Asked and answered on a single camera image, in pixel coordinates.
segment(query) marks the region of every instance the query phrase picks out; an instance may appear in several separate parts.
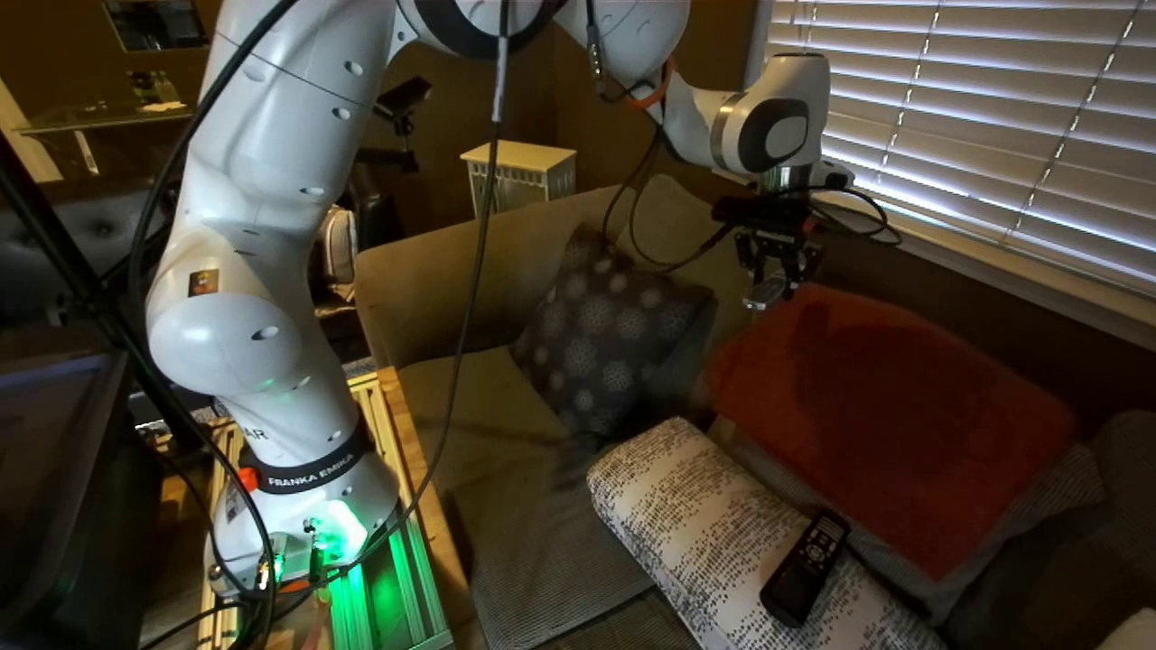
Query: couch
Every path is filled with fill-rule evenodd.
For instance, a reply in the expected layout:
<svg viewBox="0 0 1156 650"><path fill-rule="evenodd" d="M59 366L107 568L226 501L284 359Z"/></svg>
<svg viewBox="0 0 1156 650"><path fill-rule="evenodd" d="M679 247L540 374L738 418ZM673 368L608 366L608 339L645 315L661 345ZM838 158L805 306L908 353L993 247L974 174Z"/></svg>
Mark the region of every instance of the couch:
<svg viewBox="0 0 1156 650"><path fill-rule="evenodd" d="M645 428L669 416L701 425L743 474L810 514L764 448L734 434L711 408L711 360L757 322L734 247L716 236L711 204L673 178L645 189L595 189L491 217L471 334L459 345L472 273L475 220L356 254L356 319L378 366L392 366L413 406L433 486L445 499L471 575L471 607L450 607L463 646L696 646L649 575L643 575L587 505L584 474L616 438L574 438L567 412L527 373L527 324L560 288L574 230L625 229L634 265L684 260L675 282L711 291L679 342L649 373ZM1000 537L929 625L951 646L1094 646L1127 614L1156 602L1156 391L1152 349L1110 339L1000 288L967 282L910 254L820 236L817 286L897 303L903 315L966 339L1021 383L1053 398L1092 458L1079 493ZM898 602L923 614L903 584Z"/></svg>

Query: red cushion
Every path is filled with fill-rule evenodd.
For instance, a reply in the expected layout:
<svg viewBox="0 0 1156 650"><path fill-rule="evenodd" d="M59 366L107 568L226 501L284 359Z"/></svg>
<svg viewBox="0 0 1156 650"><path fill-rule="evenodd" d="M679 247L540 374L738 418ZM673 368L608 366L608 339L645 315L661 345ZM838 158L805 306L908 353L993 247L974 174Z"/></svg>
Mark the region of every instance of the red cushion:
<svg viewBox="0 0 1156 650"><path fill-rule="evenodd" d="M805 286L711 366L716 412L929 579L1075 438L1062 399L945 330Z"/></svg>

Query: black remote control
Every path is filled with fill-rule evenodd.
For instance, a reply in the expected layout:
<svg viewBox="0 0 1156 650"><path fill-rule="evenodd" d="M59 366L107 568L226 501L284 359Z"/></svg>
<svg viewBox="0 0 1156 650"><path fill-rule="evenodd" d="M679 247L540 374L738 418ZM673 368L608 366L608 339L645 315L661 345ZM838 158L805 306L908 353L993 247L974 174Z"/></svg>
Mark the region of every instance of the black remote control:
<svg viewBox="0 0 1156 650"><path fill-rule="evenodd" d="M757 598L761 607L798 627L810 614L810 607L817 602L817 596L827 584L827 575L844 544L844 520L838 520L836 514L820 514L801 537L793 540L793 550L787 554L787 558L768 575L768 581L761 584Z"/></svg>

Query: gray pillow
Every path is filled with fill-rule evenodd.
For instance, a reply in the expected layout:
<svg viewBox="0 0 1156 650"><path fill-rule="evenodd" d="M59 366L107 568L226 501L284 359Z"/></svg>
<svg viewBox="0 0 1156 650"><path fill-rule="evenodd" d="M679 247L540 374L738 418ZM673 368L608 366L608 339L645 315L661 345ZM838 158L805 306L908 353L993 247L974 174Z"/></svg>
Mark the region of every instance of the gray pillow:
<svg viewBox="0 0 1156 650"><path fill-rule="evenodd" d="M643 271L578 229L514 359L569 434L620 442L656 424L652 374L711 310L711 288Z"/></svg>

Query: window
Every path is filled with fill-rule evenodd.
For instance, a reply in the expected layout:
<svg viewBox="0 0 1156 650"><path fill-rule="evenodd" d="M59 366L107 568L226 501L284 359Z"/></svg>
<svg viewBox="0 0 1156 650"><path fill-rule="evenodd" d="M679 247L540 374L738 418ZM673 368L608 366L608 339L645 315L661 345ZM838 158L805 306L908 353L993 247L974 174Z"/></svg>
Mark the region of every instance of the window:
<svg viewBox="0 0 1156 650"><path fill-rule="evenodd" d="M768 47L831 59L825 149L898 225L1152 306L1156 2L775 0Z"/></svg>

